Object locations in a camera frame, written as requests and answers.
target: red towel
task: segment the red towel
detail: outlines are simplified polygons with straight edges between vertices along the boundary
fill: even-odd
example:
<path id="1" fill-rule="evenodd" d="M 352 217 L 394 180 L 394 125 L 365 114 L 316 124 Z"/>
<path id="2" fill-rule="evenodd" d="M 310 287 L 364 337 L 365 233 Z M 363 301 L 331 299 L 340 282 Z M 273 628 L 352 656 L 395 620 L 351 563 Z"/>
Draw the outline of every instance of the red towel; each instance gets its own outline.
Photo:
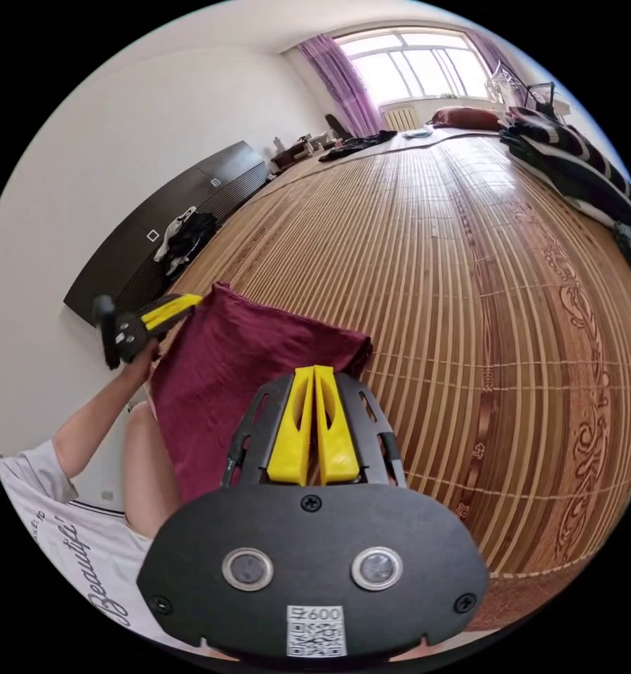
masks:
<path id="1" fill-rule="evenodd" d="M 359 376 L 371 350 L 361 333 L 255 304 L 214 284 L 151 381 L 183 501 L 220 486 L 231 438 L 260 386 L 309 365 Z"/>

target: hand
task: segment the hand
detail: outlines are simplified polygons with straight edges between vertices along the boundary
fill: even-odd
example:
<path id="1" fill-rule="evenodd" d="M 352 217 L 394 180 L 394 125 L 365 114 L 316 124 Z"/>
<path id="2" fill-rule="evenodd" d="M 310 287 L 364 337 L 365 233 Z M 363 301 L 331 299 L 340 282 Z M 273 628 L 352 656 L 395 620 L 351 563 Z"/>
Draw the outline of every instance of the hand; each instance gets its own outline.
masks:
<path id="1" fill-rule="evenodd" d="M 159 341 L 150 339 L 147 346 L 135 356 L 132 363 L 127 364 L 121 374 L 131 380 L 137 390 L 150 377 L 152 363 L 160 357 Z"/>

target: yellow gripper fingers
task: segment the yellow gripper fingers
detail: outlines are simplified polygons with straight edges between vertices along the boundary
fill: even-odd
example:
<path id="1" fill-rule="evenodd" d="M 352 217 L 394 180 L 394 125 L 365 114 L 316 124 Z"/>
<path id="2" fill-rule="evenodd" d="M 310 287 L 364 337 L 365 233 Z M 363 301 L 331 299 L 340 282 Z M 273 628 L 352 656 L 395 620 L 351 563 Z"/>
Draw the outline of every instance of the yellow gripper fingers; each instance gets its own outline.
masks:
<path id="1" fill-rule="evenodd" d="M 313 379 L 313 367 L 300 367 L 294 371 L 294 381 L 268 463 L 268 477 L 273 482 L 306 485 L 313 417 Z"/>
<path id="2" fill-rule="evenodd" d="M 191 307 L 195 307 L 202 299 L 203 298 L 200 295 L 180 295 L 167 304 L 163 304 L 162 306 L 144 314 L 141 317 L 142 322 L 145 324 L 145 328 L 148 331 L 151 331 L 159 326 L 160 323 L 164 323 L 173 316 L 176 316 L 178 313 Z"/>
<path id="3" fill-rule="evenodd" d="M 350 482 L 359 475 L 359 464 L 338 394 L 334 370 L 316 365 L 315 405 L 317 444 L 322 484 Z"/>

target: sticker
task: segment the sticker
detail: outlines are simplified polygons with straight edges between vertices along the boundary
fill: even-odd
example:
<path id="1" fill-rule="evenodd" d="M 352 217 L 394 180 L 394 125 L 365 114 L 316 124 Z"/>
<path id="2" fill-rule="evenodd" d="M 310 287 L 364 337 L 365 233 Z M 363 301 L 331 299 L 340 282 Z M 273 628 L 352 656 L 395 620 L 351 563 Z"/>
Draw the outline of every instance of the sticker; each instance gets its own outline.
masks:
<path id="1" fill-rule="evenodd" d="M 340 658 L 346 655 L 343 606 L 287 606 L 287 655 Z"/>

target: woven bamboo mat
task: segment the woven bamboo mat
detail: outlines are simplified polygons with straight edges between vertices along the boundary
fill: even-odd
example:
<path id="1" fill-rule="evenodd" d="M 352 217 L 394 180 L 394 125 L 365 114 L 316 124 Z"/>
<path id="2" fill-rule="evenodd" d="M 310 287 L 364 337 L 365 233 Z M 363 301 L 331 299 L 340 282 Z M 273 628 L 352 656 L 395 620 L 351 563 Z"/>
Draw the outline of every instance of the woven bamboo mat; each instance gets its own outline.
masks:
<path id="1" fill-rule="evenodd" d="M 409 486 L 469 528 L 495 581 L 476 629 L 500 627 L 631 497 L 631 271 L 497 138 L 336 164 L 260 193 L 174 290 L 222 280 L 372 337 Z"/>

